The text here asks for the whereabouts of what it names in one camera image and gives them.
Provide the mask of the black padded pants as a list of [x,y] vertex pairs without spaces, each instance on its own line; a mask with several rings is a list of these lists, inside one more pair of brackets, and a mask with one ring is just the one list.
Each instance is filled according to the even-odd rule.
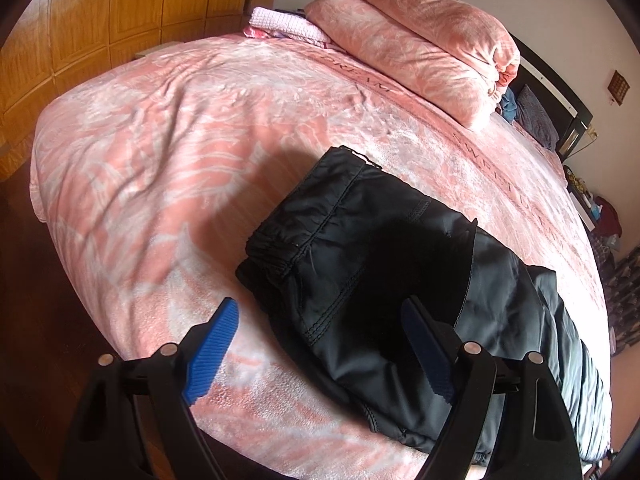
[[236,275],[282,348],[374,432],[430,452],[449,412],[402,325],[413,297],[493,356],[540,352],[582,460],[600,460],[608,448],[611,398],[555,273],[348,148],[319,159],[245,252]]

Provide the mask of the pink floral bed blanket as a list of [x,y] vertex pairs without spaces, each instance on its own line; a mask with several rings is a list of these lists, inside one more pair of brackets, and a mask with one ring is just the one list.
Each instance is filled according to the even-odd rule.
[[238,302],[239,330],[193,408],[206,434],[294,478],[403,479],[424,455],[311,385],[234,274],[254,229],[340,145],[553,270],[610,379],[602,285],[559,161],[498,115],[465,129],[340,52],[232,35],[114,68],[41,113],[30,197],[122,358],[149,356],[224,298]]

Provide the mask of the dark grey pillow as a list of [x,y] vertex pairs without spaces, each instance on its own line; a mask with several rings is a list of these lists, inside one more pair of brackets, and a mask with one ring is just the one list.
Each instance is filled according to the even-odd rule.
[[543,147],[554,152],[560,137],[551,118],[528,84],[516,98],[515,120]]

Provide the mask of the black bed headboard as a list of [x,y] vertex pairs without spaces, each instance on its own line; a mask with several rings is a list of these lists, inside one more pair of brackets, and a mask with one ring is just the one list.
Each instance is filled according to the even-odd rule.
[[520,50],[521,62],[509,87],[516,96],[525,86],[532,90],[558,132],[555,151],[564,162],[576,153],[578,143],[591,126],[593,114],[546,61],[517,36],[512,38]]

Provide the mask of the blue cloth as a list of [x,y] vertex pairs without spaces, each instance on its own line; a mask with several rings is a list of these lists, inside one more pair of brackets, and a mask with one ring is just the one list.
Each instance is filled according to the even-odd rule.
[[518,114],[518,102],[511,88],[506,88],[503,96],[498,105],[498,111],[501,117],[506,121],[514,122],[516,115]]

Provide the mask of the folded pink floral quilt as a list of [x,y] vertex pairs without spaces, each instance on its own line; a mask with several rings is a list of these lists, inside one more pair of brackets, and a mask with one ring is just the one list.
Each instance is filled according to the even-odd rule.
[[462,0],[314,0],[304,12],[334,44],[469,129],[486,122],[521,63],[503,24]]

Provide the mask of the wooden wardrobe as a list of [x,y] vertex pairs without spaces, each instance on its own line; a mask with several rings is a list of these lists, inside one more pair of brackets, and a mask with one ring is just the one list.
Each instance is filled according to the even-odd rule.
[[145,49],[239,32],[274,0],[32,0],[1,48],[1,177],[29,159],[57,96]]

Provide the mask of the white pink knitted cloth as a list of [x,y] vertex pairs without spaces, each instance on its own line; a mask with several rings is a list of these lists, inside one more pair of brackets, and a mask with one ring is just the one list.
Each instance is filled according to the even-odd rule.
[[250,14],[243,35],[254,39],[292,39],[327,48],[331,38],[315,24],[297,14],[275,11],[256,6]]

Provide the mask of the brown wall vent upper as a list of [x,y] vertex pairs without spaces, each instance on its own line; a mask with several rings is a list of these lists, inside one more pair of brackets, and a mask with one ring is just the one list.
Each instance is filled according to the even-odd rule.
[[630,89],[630,84],[626,81],[626,78],[616,70],[608,83],[608,94],[611,99],[621,106],[626,98],[626,95]]

